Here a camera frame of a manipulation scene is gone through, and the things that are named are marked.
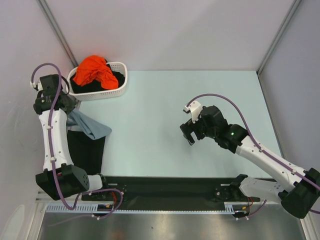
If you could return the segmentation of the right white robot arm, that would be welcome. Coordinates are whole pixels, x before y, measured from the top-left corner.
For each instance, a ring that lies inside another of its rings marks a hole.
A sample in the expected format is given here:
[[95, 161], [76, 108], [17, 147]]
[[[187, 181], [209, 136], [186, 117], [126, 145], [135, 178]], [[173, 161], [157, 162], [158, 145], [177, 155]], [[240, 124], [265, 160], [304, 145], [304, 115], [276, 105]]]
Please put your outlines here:
[[216, 106], [203, 106], [193, 101], [183, 111], [191, 118], [180, 126], [190, 145], [195, 140], [213, 139], [221, 148], [243, 157], [269, 174], [275, 183], [240, 174], [232, 183], [231, 196], [242, 201], [257, 197], [281, 204], [292, 216], [303, 219], [320, 197], [320, 173], [305, 170], [270, 152], [249, 131], [238, 124], [229, 124]]

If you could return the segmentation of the grey-blue t-shirt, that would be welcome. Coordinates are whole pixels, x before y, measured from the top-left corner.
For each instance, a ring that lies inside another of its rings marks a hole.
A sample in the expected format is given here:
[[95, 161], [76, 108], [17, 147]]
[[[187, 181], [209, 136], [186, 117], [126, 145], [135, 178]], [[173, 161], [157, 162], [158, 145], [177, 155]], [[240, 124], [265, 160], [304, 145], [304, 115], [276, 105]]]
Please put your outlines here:
[[112, 133], [110, 127], [90, 118], [78, 109], [68, 114], [67, 126], [77, 126], [91, 140], [98, 140]]

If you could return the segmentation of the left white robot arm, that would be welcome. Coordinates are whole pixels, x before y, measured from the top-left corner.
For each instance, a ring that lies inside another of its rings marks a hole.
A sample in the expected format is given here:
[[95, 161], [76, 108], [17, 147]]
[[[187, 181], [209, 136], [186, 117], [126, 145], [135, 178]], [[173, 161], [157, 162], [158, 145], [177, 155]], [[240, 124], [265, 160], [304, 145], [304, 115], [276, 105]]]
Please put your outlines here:
[[43, 171], [37, 185], [53, 200], [93, 191], [100, 200], [110, 196], [101, 165], [105, 139], [111, 133], [76, 109], [76, 103], [59, 86], [58, 74], [40, 77], [34, 111], [44, 141]]

